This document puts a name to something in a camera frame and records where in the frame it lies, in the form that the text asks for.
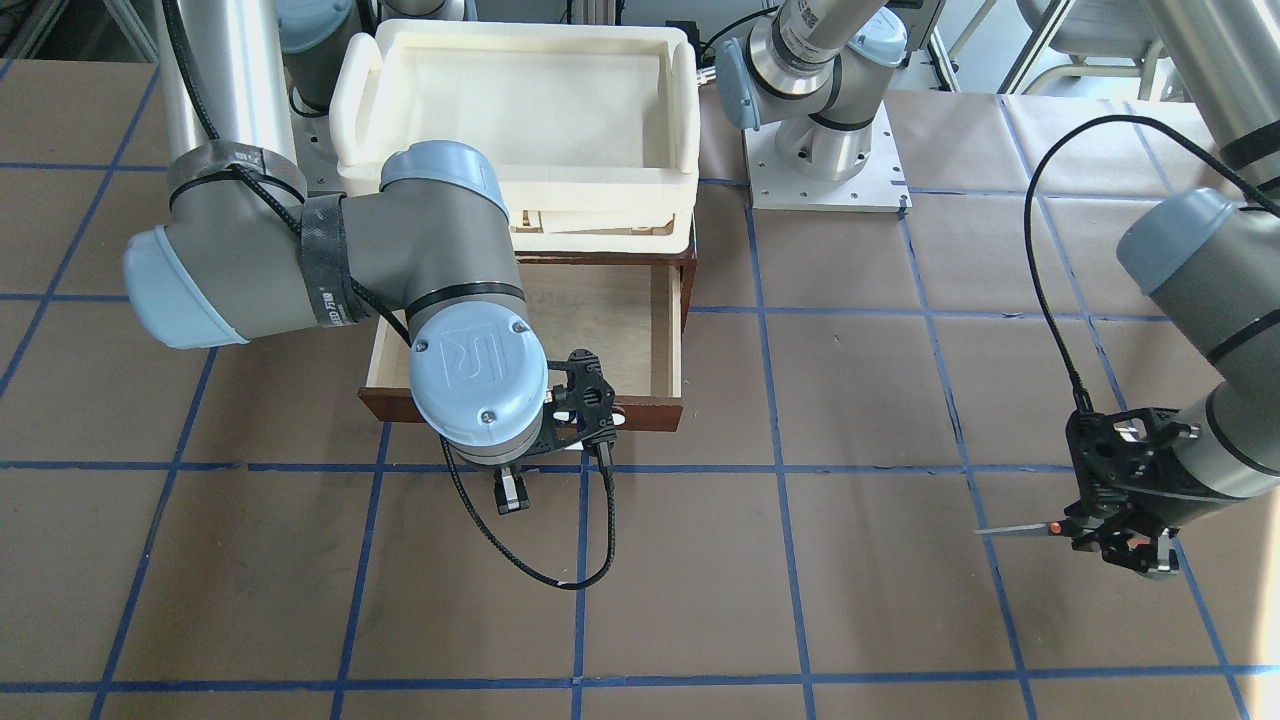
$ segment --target wooden drawer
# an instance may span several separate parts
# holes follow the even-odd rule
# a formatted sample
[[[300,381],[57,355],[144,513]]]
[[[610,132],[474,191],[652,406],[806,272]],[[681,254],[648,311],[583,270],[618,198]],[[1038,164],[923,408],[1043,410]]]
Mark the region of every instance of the wooden drawer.
[[[600,356],[618,393],[622,430],[680,424],[681,278],[675,265],[522,264],[530,322],[548,359],[579,347]],[[563,383],[552,373],[552,384]],[[408,391],[408,347],[379,322],[360,398],[388,423],[421,423]]]

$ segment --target white metal base plate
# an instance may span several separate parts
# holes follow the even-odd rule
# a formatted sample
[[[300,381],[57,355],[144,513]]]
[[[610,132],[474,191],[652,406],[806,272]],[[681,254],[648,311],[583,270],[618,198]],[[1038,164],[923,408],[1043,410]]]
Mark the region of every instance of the white metal base plate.
[[[888,113],[881,104],[872,120],[872,151],[863,172],[851,179],[823,182],[801,176],[782,163],[773,136],[780,123],[749,129],[746,165],[751,176],[751,197],[762,210],[836,210],[846,213],[896,213],[911,206],[906,191],[897,142],[888,126]]]

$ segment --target chair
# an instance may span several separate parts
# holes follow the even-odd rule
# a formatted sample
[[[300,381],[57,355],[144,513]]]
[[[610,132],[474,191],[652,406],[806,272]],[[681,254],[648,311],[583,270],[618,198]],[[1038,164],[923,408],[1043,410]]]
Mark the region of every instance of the chair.
[[[974,29],[987,18],[997,0],[984,0],[960,37],[951,45],[951,54],[960,49]],[[1023,46],[998,92],[1016,92],[1044,47],[1069,55],[1070,64],[1041,73],[1024,92],[1036,92],[1060,77],[1137,77],[1142,78],[1138,97],[1151,99],[1156,79],[1156,61],[1165,55],[1165,44],[1156,32],[1142,3],[1135,0],[1018,0],[1023,19],[1032,36]],[[1096,65],[1089,58],[1123,58],[1133,65]]]

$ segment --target plastic container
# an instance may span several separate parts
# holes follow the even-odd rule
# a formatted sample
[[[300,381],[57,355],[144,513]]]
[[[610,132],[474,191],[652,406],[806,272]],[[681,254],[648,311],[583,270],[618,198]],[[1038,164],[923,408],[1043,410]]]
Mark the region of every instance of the plastic container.
[[[422,140],[484,152],[522,252],[678,254],[698,191],[692,47],[673,28],[389,20],[347,49],[338,173],[378,191]]]

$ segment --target blue cap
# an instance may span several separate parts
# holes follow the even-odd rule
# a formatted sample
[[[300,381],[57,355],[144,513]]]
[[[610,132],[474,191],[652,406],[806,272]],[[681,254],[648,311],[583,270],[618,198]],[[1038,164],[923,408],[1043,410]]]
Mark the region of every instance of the blue cap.
[[[468,300],[440,310],[410,348],[413,402],[454,445],[494,447],[520,437],[540,418],[547,378],[538,336],[497,302]]]
[[[1143,295],[1174,277],[1235,211],[1217,191],[1188,190],[1138,219],[1116,245],[1116,258]]]
[[[498,187],[498,173],[483,152],[452,140],[428,140],[415,142],[408,150],[393,152],[383,163],[383,178],[379,190],[401,179],[434,179],[465,187],[502,209],[511,219],[511,213],[502,202]]]
[[[142,325],[178,350],[248,342],[210,305],[169,245],[163,227],[138,233],[124,251],[124,287]]]
[[[746,55],[742,44],[736,37],[721,42],[716,47],[716,88],[721,95],[721,105],[733,127],[739,129],[760,129],[760,96],[755,92],[755,81],[746,69]]]
[[[881,8],[849,41],[849,47],[873,63],[896,68],[906,56],[906,26],[893,10]]]
[[[351,17],[355,5],[355,0],[275,0],[280,51],[294,55],[320,45]]]

